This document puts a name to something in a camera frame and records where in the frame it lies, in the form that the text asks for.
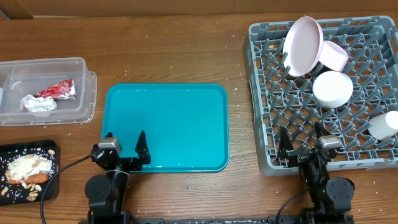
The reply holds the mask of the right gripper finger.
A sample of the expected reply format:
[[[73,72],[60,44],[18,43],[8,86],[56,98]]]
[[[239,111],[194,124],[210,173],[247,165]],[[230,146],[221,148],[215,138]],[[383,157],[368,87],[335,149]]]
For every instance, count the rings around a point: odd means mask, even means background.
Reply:
[[[316,122],[314,124],[314,127],[315,127],[315,134],[316,134],[317,137],[329,136],[330,135],[330,133],[319,122]]]
[[[294,152],[294,147],[290,141],[287,129],[280,127],[280,140],[278,148],[278,157],[289,157]]]

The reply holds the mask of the pink plate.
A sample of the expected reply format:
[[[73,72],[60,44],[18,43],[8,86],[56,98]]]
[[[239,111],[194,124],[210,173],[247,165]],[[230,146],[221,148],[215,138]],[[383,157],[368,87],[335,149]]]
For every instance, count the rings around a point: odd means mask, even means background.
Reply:
[[[285,38],[283,53],[287,53],[284,67],[290,67],[289,75],[301,77],[318,63],[323,48],[323,31],[310,16],[295,21]]]

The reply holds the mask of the red snack wrapper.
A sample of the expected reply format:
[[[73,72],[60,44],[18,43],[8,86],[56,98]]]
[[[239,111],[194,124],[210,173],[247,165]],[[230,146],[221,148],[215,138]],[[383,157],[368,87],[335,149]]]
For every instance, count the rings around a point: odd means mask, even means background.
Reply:
[[[56,100],[74,100],[76,96],[75,82],[71,78],[69,80],[64,80],[58,82],[34,95],[38,97],[52,97]]]

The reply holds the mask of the white napkin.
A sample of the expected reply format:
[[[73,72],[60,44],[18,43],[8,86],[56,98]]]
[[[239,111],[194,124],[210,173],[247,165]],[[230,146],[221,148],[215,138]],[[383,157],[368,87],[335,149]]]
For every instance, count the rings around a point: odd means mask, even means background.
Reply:
[[[57,104],[51,96],[44,98],[27,95],[21,99],[21,108],[25,108],[32,113],[45,112],[56,110]]]

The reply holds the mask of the small white cup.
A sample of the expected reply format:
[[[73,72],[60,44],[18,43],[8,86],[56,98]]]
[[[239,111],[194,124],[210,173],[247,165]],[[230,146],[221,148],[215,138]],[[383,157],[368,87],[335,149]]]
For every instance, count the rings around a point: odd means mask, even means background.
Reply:
[[[390,111],[372,118],[368,128],[370,135],[377,140],[385,140],[397,134],[397,111]]]

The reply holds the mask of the food scraps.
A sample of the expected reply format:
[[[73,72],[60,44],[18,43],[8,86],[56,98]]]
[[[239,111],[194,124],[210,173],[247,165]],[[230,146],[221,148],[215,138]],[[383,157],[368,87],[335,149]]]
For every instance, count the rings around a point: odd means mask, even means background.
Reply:
[[[1,204],[34,202],[39,199],[45,184],[56,172],[56,152],[54,149],[30,148],[10,152],[6,159],[1,158]],[[8,184],[8,180],[25,180],[35,174],[47,174],[48,181],[41,184]]]

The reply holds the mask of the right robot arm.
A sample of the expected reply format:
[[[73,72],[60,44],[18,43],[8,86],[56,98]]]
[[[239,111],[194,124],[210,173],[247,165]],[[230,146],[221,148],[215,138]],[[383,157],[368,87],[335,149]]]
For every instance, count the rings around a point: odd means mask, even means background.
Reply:
[[[285,127],[280,129],[280,143],[277,155],[287,159],[289,167],[298,167],[298,172],[307,188],[286,201],[274,218],[275,223],[354,223],[351,210],[355,184],[344,177],[329,176],[328,162],[335,158],[341,142],[329,133],[319,122],[315,123],[317,143],[313,148],[294,149]],[[284,208],[308,193],[312,200],[311,208],[303,208],[294,217],[282,216]]]

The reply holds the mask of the orange carrot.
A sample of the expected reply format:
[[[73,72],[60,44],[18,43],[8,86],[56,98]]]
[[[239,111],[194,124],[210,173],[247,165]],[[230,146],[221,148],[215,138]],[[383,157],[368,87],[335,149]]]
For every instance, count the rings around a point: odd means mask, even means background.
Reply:
[[[48,179],[49,176],[47,174],[35,174],[25,180],[8,180],[7,183],[12,185],[21,184],[23,182],[26,184],[41,184],[48,181]]]

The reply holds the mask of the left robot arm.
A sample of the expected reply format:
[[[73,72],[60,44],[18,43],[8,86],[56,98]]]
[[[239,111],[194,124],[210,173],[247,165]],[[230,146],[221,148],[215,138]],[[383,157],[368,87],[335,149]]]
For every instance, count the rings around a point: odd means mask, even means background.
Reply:
[[[137,223],[128,211],[123,210],[123,203],[130,172],[141,171],[151,162],[145,132],[141,131],[137,140],[136,157],[121,157],[121,151],[119,140],[111,132],[93,146],[90,158],[105,170],[105,174],[93,176],[85,185],[90,208],[88,223]]]

